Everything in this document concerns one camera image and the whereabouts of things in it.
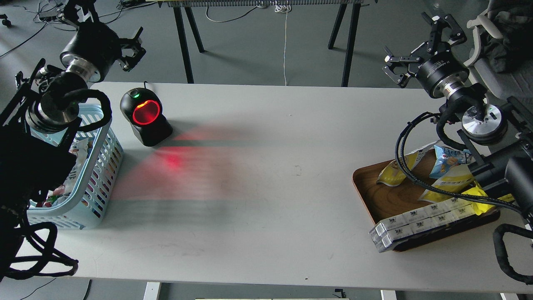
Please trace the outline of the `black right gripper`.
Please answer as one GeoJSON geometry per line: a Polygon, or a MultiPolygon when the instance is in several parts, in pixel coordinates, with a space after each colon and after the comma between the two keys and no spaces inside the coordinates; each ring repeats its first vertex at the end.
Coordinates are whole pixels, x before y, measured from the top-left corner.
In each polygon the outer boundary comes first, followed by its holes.
{"type": "Polygon", "coordinates": [[[468,79],[468,68],[459,62],[451,51],[454,46],[464,44],[467,37],[450,14],[430,17],[423,12],[421,15],[431,26],[428,40],[408,56],[395,56],[384,46],[386,56],[383,72],[400,88],[405,88],[411,78],[416,78],[431,98],[438,99],[445,96],[443,87],[439,86],[442,80],[451,76],[463,84],[468,79]],[[417,54],[431,58],[424,62],[417,54]]]}

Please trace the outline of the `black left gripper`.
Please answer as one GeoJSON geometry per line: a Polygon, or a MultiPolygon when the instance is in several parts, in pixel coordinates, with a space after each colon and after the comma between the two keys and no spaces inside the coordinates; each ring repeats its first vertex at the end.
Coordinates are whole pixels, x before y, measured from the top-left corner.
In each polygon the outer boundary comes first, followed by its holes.
{"type": "Polygon", "coordinates": [[[95,3],[95,0],[65,0],[58,9],[59,22],[77,29],[63,49],[60,61],[64,67],[76,59],[91,63],[95,73],[88,81],[99,83],[116,60],[119,60],[124,72],[129,72],[141,61],[146,50],[140,38],[143,27],[139,27],[132,38],[118,38],[112,29],[100,22],[95,3]],[[132,55],[122,55],[122,50],[131,50],[132,55]]]}

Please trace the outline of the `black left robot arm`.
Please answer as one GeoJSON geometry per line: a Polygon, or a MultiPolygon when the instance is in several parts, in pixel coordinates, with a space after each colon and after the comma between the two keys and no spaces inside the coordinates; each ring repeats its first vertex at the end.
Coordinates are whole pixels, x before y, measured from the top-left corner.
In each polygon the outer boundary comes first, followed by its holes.
{"type": "Polygon", "coordinates": [[[67,179],[76,163],[69,151],[76,133],[112,121],[108,96],[88,84],[102,82],[116,61],[132,70],[146,53],[143,27],[121,38],[101,22],[93,0],[67,0],[57,17],[75,28],[60,54],[63,67],[40,59],[29,78],[18,73],[17,91],[1,112],[1,278],[77,272],[78,260],[55,248],[57,226],[30,224],[28,209],[67,179]]]}

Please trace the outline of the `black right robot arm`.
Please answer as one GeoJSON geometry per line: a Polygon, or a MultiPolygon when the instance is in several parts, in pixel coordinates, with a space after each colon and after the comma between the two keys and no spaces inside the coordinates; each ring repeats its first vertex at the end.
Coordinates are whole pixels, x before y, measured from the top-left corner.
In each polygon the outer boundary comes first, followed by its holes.
{"type": "Polygon", "coordinates": [[[503,105],[487,104],[482,84],[466,86],[469,70],[451,51],[466,41],[464,31],[452,15],[422,16],[431,27],[428,40],[410,55],[397,57],[385,49],[383,70],[399,87],[414,78],[431,98],[446,102],[438,113],[422,113],[402,131],[395,150],[398,167],[415,184],[441,193],[418,179],[404,158],[410,131],[432,118],[445,145],[474,156],[468,168],[486,196],[469,200],[515,210],[532,223],[532,113],[514,97],[503,105]]]}

